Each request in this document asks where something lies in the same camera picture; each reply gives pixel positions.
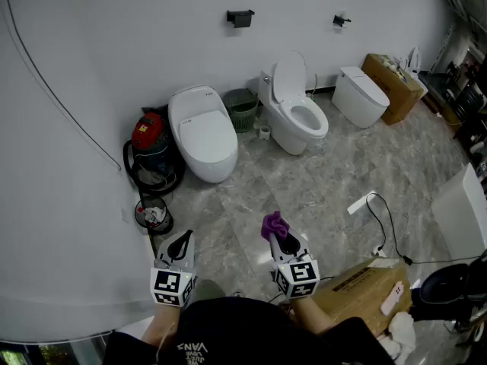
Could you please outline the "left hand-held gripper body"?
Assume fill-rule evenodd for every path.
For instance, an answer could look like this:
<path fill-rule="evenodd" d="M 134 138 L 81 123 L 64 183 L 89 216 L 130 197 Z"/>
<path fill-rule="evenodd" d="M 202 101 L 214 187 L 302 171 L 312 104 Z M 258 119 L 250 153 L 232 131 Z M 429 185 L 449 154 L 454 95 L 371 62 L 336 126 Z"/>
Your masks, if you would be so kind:
<path fill-rule="evenodd" d="M 184 307 L 196 286 L 194 271 L 183 270 L 164 260 L 154 261 L 151 269 L 150 291 L 154 301 L 161 305 Z"/>

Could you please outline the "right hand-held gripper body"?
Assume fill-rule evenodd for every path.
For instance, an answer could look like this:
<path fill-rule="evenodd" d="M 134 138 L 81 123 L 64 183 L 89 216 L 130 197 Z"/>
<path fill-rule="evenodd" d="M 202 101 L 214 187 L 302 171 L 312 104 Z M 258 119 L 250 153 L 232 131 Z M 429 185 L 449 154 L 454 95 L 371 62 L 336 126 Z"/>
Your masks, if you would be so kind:
<path fill-rule="evenodd" d="M 320 283 L 317 260 L 310 253 L 274 262 L 274 282 L 288 300 L 312 296 Z"/>

